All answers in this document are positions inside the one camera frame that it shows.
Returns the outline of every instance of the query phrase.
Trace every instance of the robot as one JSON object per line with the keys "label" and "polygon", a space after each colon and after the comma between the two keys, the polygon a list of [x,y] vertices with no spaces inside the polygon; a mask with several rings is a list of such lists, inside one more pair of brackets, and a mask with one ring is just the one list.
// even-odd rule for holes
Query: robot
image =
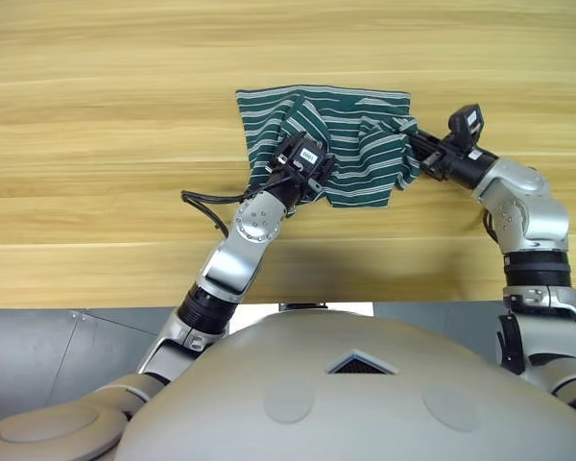
{"label": "robot", "polygon": [[[448,126],[442,139],[410,141],[425,173],[486,210],[507,281],[499,366],[419,328],[317,306],[227,335],[284,217],[332,169],[295,136],[263,187],[232,198],[241,203],[226,239],[137,373],[1,421],[0,460],[576,460],[567,213],[538,171],[478,147],[477,105]],[[184,200],[214,218],[205,196]]]}

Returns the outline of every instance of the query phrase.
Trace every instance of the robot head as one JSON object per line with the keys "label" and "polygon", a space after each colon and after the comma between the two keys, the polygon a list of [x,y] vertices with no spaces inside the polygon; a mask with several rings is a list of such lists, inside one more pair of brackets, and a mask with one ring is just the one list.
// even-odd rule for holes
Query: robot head
{"label": "robot head", "polygon": [[576,460],[576,414],[442,336],[308,309],[215,344],[117,460]]}

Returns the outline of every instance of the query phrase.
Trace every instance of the wood grain surface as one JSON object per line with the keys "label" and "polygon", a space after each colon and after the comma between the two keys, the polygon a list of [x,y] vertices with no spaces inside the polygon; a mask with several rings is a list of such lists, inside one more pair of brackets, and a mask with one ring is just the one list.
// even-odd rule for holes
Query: wood grain surface
{"label": "wood grain surface", "polygon": [[[576,286],[576,0],[0,0],[0,307],[180,303],[220,237],[180,190],[241,192],[233,92],[289,84],[410,91],[438,135],[480,103],[481,145],[566,204]],[[420,178],[388,209],[301,207],[247,301],[503,285],[479,207]]]}

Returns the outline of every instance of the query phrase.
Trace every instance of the wire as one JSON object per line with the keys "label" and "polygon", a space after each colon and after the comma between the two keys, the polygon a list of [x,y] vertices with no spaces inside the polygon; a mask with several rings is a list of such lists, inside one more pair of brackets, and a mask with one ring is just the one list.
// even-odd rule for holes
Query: wire
{"label": "wire", "polygon": [[224,221],[222,221],[222,219],[220,218],[220,216],[218,216],[217,214],[215,214],[213,211],[211,211],[207,206],[203,205],[202,203],[196,201],[196,200],[192,200],[190,199],[187,195],[183,195],[183,192],[181,192],[181,199],[193,206],[195,209],[197,209],[198,211],[200,211],[202,214],[204,214],[207,218],[209,218],[213,224],[214,224],[214,228],[215,229],[219,229],[222,234],[224,235],[224,237],[228,237],[228,228],[227,225],[224,224]]}
{"label": "wire", "polygon": [[484,229],[487,231],[487,234],[490,238],[492,238],[495,243],[499,243],[497,240],[497,233],[495,232],[494,228],[492,227],[492,215],[491,212],[487,209],[484,210],[482,214],[482,225]]}
{"label": "wire", "polygon": [[192,192],[189,190],[182,190],[181,199],[185,203],[193,206],[195,209],[200,211],[207,218],[209,218],[213,222],[214,228],[219,229],[224,235],[224,238],[226,238],[228,237],[227,225],[224,223],[224,221],[222,221],[220,216],[218,216],[208,206],[205,206],[204,204],[227,205],[227,204],[240,203],[243,202],[244,200],[253,197],[259,192],[271,189],[272,187],[276,187],[280,184],[284,184],[285,182],[288,182],[290,180],[292,180],[292,178],[290,176],[287,176],[279,181],[272,182],[271,184],[265,184],[262,187],[255,189],[254,191],[248,192],[246,190],[246,192],[244,192],[241,195],[229,195],[229,196],[207,195],[207,194],[200,194],[198,192]]}

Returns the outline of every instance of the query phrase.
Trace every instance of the green striped cloth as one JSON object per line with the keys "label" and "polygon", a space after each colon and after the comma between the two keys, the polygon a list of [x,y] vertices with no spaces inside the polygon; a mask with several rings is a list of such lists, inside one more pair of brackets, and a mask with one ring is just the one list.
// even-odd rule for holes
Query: green striped cloth
{"label": "green striped cloth", "polygon": [[250,185],[264,183],[267,162],[291,134],[306,132],[335,157],[322,196],[333,206],[387,206],[391,190],[419,174],[408,136],[417,129],[409,93],[292,85],[238,90]]}

